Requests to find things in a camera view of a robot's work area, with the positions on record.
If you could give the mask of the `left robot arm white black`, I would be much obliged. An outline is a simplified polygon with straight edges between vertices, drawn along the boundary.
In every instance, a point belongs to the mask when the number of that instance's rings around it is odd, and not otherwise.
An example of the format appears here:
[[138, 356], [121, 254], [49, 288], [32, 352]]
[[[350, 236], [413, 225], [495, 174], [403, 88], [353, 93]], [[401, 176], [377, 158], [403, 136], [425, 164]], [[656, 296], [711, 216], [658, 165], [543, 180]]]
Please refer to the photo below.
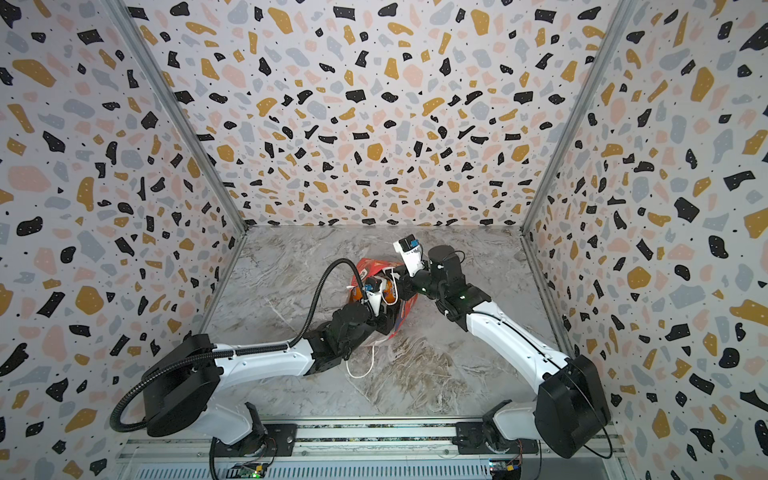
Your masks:
[[[368, 309], [351, 302], [335, 311], [329, 322], [305, 333], [293, 347], [257, 345], [256, 352], [238, 355], [236, 347], [214, 344], [207, 334], [182, 342], [146, 372], [142, 391], [144, 429], [151, 437], [165, 437], [190, 428], [235, 444], [247, 436], [266, 435], [253, 404], [228, 404], [224, 392], [239, 384], [273, 377], [302, 377], [325, 372], [349, 359], [373, 333], [386, 337], [401, 323], [400, 301], [380, 305], [380, 314], [368, 318]], [[209, 353], [232, 351], [221, 358]]]

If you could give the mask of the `red paper gift bag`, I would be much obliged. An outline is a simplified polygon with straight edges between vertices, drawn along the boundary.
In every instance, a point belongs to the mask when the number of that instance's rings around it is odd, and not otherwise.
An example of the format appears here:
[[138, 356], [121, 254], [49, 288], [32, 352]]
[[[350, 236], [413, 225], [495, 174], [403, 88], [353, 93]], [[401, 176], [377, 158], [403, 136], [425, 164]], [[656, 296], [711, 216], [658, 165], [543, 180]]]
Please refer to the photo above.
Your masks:
[[349, 362], [344, 361], [347, 375], [359, 380], [372, 372], [377, 349], [397, 335], [414, 307], [417, 295], [411, 294], [406, 289], [405, 280], [408, 270], [401, 263], [362, 258], [356, 268], [363, 281], [364, 289], [361, 290], [357, 282], [352, 280], [352, 283], [347, 286], [348, 302], [361, 301], [364, 297], [371, 298], [381, 320], [376, 332], [362, 343], [363, 347], [370, 349], [368, 370], [360, 375], [354, 374], [350, 370]]

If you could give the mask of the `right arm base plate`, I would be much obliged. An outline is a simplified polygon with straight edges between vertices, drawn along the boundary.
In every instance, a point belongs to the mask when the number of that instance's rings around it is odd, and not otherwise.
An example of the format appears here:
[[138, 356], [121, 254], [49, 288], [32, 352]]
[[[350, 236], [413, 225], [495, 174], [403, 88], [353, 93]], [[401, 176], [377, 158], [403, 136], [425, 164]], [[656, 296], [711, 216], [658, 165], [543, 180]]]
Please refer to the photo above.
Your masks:
[[535, 440], [508, 440], [483, 422], [458, 422], [455, 424], [456, 435], [451, 442], [462, 455], [497, 454], [513, 455], [520, 453], [538, 454], [539, 444]]

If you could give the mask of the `orange fruit candy packet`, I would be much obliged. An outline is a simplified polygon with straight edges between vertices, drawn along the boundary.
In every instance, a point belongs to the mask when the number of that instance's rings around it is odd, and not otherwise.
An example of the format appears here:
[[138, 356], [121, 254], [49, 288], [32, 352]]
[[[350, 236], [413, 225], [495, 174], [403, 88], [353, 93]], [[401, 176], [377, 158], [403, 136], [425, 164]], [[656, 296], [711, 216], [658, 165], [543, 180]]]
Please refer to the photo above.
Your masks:
[[394, 306], [399, 301], [399, 293], [394, 279], [383, 276], [369, 277], [363, 281], [363, 288], [357, 285], [349, 285], [350, 299], [357, 301], [367, 299], [372, 307], [378, 310], [384, 304]]

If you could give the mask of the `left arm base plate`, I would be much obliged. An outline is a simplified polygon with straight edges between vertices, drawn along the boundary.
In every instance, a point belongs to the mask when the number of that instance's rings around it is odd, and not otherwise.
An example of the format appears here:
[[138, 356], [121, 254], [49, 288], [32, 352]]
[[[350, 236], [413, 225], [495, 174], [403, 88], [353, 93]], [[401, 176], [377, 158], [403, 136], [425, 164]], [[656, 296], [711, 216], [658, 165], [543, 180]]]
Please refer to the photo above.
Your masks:
[[274, 458], [290, 457], [297, 438], [295, 423], [268, 423], [264, 433], [251, 433], [233, 445], [218, 442], [215, 458]]

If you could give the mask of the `aluminium mounting rail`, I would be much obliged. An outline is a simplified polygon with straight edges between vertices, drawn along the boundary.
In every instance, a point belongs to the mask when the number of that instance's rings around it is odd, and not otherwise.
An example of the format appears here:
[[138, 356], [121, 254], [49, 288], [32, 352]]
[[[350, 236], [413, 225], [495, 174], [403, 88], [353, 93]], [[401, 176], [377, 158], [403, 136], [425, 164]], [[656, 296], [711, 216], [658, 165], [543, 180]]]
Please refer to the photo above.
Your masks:
[[237, 463], [269, 465], [265, 479], [491, 479], [489, 462], [522, 461], [521, 479], [631, 479], [614, 432], [600, 433], [571, 458], [545, 444], [538, 454], [462, 455], [451, 440], [471, 417], [269, 419], [298, 425], [293, 454], [274, 458], [215, 458], [209, 438], [183, 432], [162, 439], [131, 436], [117, 459], [119, 479], [226, 479]]

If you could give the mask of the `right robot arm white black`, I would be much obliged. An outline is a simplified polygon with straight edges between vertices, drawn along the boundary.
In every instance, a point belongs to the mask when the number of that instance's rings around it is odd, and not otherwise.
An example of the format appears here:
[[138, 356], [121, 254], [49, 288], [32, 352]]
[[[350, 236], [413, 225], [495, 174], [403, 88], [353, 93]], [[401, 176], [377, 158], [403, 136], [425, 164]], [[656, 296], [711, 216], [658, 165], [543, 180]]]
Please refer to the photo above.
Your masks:
[[540, 441], [568, 459], [611, 421], [595, 364], [570, 357], [527, 332], [491, 296], [466, 280], [458, 252], [439, 245], [428, 252], [408, 236], [394, 244], [406, 270], [406, 287], [434, 301], [440, 314], [482, 340], [522, 376], [533, 401], [503, 401], [483, 417], [486, 445], [506, 450], [517, 440]]

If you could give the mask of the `left green circuit board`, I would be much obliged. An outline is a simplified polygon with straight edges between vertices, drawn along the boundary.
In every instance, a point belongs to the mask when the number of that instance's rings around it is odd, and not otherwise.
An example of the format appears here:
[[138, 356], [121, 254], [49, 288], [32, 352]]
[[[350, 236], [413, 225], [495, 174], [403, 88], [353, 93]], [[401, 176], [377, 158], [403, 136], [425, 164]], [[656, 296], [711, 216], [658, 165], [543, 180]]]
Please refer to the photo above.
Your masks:
[[226, 471], [226, 479], [265, 479], [268, 469], [267, 463], [237, 463]]

